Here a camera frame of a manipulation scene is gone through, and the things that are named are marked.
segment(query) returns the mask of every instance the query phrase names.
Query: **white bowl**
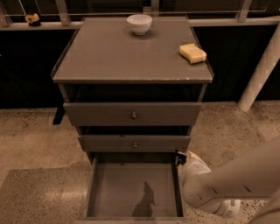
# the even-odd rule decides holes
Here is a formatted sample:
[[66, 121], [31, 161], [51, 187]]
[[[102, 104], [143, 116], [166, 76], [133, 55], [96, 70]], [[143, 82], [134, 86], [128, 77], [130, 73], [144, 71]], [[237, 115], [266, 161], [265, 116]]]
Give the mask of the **white bowl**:
[[152, 17], [143, 14], [132, 15], [127, 18], [131, 30], [136, 35], [144, 35], [151, 27]]

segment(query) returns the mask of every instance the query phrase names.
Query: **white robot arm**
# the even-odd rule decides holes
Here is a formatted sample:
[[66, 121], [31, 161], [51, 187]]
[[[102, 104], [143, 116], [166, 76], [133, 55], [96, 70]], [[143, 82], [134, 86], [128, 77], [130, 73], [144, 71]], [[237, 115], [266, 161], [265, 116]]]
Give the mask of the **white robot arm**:
[[[222, 217], [234, 217], [240, 199], [270, 198], [280, 187], [280, 137], [214, 171], [188, 151], [180, 176], [187, 205]], [[280, 191], [278, 195], [280, 213]]]

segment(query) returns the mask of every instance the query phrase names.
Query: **gray cabinet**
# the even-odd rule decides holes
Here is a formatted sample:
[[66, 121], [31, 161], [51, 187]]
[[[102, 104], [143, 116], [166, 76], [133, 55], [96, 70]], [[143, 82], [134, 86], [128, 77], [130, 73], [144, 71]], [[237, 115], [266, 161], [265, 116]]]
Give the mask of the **gray cabinet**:
[[84, 221], [186, 221], [174, 152], [186, 151], [213, 79], [207, 61], [190, 65], [179, 55], [180, 45], [193, 42], [199, 45], [185, 17], [154, 17], [143, 36], [125, 17], [85, 19], [53, 76], [93, 159]]

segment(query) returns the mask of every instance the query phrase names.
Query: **terrazzo floor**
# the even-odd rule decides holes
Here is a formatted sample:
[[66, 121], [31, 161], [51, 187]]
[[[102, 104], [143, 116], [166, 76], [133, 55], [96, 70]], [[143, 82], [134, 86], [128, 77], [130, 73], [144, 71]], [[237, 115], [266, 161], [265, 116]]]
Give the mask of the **terrazzo floor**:
[[[55, 108], [0, 110], [0, 223], [73, 223], [84, 215], [90, 163]], [[203, 103], [189, 150], [215, 169], [280, 135], [280, 101]], [[186, 207], [192, 223], [248, 223], [265, 200], [244, 200], [226, 220]]]

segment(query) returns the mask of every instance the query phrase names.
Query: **yellow sponge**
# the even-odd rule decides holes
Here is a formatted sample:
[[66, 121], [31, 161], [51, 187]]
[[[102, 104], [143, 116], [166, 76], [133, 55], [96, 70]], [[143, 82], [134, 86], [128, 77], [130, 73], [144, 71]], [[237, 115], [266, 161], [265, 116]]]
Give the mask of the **yellow sponge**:
[[180, 54], [187, 58], [191, 64], [205, 61], [207, 54], [194, 43], [180, 46]]

